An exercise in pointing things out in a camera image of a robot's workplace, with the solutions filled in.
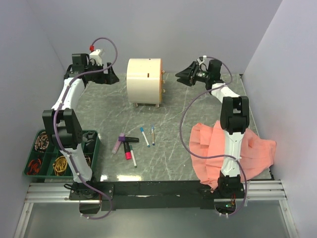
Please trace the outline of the cream round drawer cabinet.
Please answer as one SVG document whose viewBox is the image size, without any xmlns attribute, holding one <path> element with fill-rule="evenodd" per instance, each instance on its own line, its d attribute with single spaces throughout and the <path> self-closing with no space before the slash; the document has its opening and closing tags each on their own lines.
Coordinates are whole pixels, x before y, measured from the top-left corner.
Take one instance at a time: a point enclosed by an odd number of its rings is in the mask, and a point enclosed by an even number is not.
<svg viewBox="0 0 317 238">
<path fill-rule="evenodd" d="M 126 89 L 130 103 L 154 105 L 162 104 L 163 94 L 162 59 L 130 59 L 126 72 Z"/>
</svg>

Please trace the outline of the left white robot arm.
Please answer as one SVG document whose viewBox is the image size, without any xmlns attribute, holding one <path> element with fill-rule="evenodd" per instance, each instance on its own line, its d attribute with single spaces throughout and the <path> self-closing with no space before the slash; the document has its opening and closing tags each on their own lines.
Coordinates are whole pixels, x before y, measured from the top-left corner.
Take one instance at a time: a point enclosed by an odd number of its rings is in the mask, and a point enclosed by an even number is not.
<svg viewBox="0 0 317 238">
<path fill-rule="evenodd" d="M 49 142 L 66 158 L 74 182 L 87 182 L 81 188 L 81 193 L 87 199 L 96 198 L 99 187 L 93 182 L 88 182 L 93 177 L 93 171 L 87 164 L 81 147 L 83 131 L 75 108 L 90 81 L 107 85 L 119 82 L 112 63 L 103 64 L 103 53 L 103 50 L 97 49 L 90 54 L 73 54 L 72 64 L 64 75 L 63 89 L 57 102 L 50 110 L 42 113 Z"/>
</svg>

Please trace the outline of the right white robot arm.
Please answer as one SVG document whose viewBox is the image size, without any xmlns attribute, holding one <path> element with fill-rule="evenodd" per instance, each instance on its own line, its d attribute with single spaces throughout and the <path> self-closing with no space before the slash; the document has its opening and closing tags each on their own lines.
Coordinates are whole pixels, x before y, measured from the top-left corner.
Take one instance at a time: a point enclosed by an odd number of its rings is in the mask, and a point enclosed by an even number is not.
<svg viewBox="0 0 317 238">
<path fill-rule="evenodd" d="M 217 193 L 221 197 L 245 194 L 241 180 L 246 179 L 240 164 L 242 140 L 250 124 L 249 99 L 240 96 L 221 79 L 224 63 L 214 57 L 201 56 L 185 70 L 177 73 L 177 82 L 194 86 L 205 84 L 206 92 L 221 102 L 220 126 L 224 132 L 223 163 L 217 180 Z"/>
</svg>

